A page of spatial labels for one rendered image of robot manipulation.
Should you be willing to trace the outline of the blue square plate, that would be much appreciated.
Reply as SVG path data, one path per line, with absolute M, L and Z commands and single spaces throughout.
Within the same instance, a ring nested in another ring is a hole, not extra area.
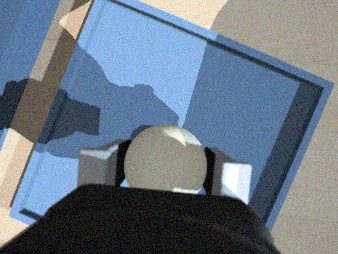
M 0 151 L 61 0 L 0 0 Z

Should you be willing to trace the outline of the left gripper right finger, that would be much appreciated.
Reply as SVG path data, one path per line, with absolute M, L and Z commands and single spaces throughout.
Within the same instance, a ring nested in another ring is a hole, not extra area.
M 203 184 L 208 195 L 229 196 L 248 203 L 251 165 L 230 158 L 218 148 L 205 147 L 207 174 Z

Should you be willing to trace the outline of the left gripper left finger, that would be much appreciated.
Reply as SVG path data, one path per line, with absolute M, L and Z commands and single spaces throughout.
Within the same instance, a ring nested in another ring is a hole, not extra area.
M 117 139 L 97 148 L 81 148 L 76 188 L 91 183 L 120 186 L 125 180 L 124 159 L 130 143 Z

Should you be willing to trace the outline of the beige ball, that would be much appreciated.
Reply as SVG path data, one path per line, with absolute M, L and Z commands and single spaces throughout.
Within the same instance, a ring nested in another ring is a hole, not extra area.
M 149 127 L 130 143 L 124 159 L 129 187 L 198 193 L 207 174 L 199 140 L 171 124 Z

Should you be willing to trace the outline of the blue rimmed tray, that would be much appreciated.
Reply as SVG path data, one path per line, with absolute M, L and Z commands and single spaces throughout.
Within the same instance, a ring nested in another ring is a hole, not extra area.
M 139 0 L 95 0 L 9 217 L 77 186 L 78 154 L 171 124 L 252 166 L 271 232 L 335 83 Z

